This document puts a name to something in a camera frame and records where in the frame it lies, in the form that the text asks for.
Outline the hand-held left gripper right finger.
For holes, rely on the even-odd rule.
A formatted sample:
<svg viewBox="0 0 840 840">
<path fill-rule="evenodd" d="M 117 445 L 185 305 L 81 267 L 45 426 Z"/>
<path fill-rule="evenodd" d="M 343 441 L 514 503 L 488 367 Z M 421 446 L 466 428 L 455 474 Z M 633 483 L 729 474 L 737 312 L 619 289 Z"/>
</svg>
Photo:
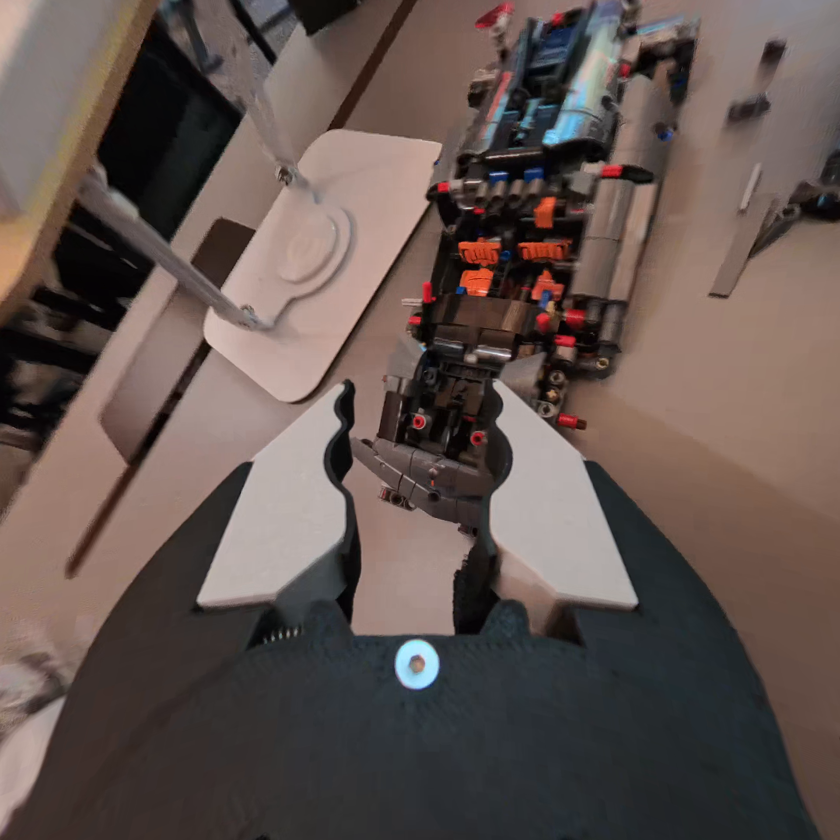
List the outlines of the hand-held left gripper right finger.
<svg viewBox="0 0 840 840">
<path fill-rule="evenodd" d="M 518 602 L 533 635 L 576 635 L 573 612 L 631 613 L 631 577 L 585 458 L 509 385 L 487 398 L 490 488 L 455 576 L 456 634 L 478 634 L 493 608 Z"/>
</svg>

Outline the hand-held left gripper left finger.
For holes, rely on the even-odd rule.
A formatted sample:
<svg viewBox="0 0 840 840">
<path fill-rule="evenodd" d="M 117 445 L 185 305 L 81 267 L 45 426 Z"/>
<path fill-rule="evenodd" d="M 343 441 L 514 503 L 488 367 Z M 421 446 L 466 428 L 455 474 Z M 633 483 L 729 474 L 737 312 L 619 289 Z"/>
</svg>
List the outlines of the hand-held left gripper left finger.
<svg viewBox="0 0 840 840">
<path fill-rule="evenodd" d="M 333 386 L 248 462 L 197 606 L 268 605 L 281 621 L 304 621 L 312 603 L 347 590 L 358 542 L 343 485 L 354 395 L 349 380 Z"/>
</svg>

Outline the grey lego car model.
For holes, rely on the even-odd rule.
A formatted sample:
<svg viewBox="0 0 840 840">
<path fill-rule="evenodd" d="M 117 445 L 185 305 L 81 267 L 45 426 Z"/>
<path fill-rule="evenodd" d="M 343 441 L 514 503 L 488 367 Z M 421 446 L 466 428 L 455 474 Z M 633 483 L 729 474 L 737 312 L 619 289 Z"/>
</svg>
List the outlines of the grey lego car model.
<svg viewBox="0 0 840 840">
<path fill-rule="evenodd" d="M 372 439 L 353 456 L 380 498 L 478 532 L 495 380 L 551 427 L 586 428 L 570 384 L 613 371 L 686 100 L 700 16 L 644 20 L 642 2 L 589 2 L 513 24 L 480 16 L 494 58 L 444 145 L 427 199 L 442 225 L 409 299 Z"/>
</svg>

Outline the clear bag of lego parts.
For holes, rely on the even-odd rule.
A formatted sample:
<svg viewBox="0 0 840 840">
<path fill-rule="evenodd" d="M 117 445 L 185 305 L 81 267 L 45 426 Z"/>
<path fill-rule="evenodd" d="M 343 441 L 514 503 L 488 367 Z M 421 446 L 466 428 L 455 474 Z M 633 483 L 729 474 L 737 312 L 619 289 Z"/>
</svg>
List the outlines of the clear bag of lego parts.
<svg viewBox="0 0 840 840">
<path fill-rule="evenodd" d="M 1 665 L 1 734 L 7 735 L 53 701 L 70 686 L 58 657 L 48 650 L 34 650 Z"/>
</svg>

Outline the grey lego wedge plate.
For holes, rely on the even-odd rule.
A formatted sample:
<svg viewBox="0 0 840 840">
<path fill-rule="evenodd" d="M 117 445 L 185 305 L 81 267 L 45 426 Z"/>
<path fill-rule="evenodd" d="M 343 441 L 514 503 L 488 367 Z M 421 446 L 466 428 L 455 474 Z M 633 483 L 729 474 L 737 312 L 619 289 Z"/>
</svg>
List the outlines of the grey lego wedge plate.
<svg viewBox="0 0 840 840">
<path fill-rule="evenodd" d="M 709 298 L 730 297 L 753 247 L 775 218 L 778 206 L 776 193 L 762 192 L 750 200 L 745 210 L 735 213 L 727 241 L 728 249 L 709 290 Z"/>
</svg>

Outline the white desk lamp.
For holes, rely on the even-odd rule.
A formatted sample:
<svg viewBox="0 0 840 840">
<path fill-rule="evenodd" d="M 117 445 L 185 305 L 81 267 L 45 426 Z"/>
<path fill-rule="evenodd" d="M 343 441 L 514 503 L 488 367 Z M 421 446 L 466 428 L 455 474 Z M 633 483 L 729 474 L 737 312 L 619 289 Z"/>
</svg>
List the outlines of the white desk lamp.
<svg viewBox="0 0 840 840">
<path fill-rule="evenodd" d="M 95 164 L 78 202 L 207 306 L 213 350 L 281 403 L 316 391 L 413 234 L 439 143 L 330 130 L 299 162 L 221 287 L 145 222 Z"/>
</svg>

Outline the white book holder plate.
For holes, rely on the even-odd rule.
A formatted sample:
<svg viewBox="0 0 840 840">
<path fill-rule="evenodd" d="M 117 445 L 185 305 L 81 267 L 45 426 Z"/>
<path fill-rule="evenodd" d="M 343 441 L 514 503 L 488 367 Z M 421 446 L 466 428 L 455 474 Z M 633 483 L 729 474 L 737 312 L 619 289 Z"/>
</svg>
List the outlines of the white book holder plate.
<svg viewBox="0 0 840 840">
<path fill-rule="evenodd" d="M 1 215 L 25 209 L 55 155 L 113 1 L 1 2 Z"/>
</svg>

